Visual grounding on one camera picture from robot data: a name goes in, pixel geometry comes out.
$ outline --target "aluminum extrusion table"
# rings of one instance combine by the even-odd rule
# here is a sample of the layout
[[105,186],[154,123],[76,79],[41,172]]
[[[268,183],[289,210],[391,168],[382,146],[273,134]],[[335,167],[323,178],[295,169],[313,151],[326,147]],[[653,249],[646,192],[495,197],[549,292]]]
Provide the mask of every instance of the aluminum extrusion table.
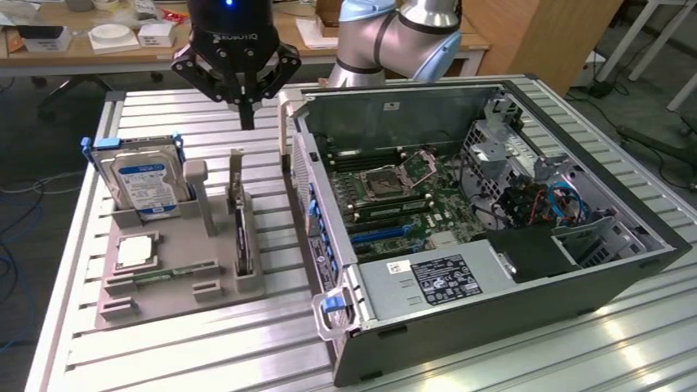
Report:
[[[682,237],[697,243],[694,209],[542,83],[510,79]],[[237,114],[194,90],[110,95],[97,137],[178,131],[188,159],[208,162],[210,192],[222,192],[228,180],[229,148],[244,149],[242,181],[253,195],[268,296],[245,305],[97,332],[94,304],[112,200],[89,167],[26,390],[335,390],[329,355],[314,331],[310,292],[281,181],[276,104],[274,100],[265,102],[257,112],[258,129],[241,131]],[[523,132],[546,153],[558,148],[533,125]],[[693,389],[695,259],[693,250],[593,314],[341,392]]]

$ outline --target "gray parts tray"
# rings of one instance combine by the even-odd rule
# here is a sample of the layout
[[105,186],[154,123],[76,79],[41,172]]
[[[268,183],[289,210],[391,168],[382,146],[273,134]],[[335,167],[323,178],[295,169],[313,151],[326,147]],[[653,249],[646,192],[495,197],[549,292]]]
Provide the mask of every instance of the gray parts tray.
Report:
[[[180,204],[181,217],[150,221],[142,226],[120,229],[114,219],[98,291],[97,329],[189,314],[265,294],[250,208],[242,211],[253,272],[238,276],[234,208],[225,195],[210,197],[209,205],[217,229],[212,237],[196,201]],[[152,256],[136,265],[121,265],[118,244],[126,238],[145,236],[152,240]]]

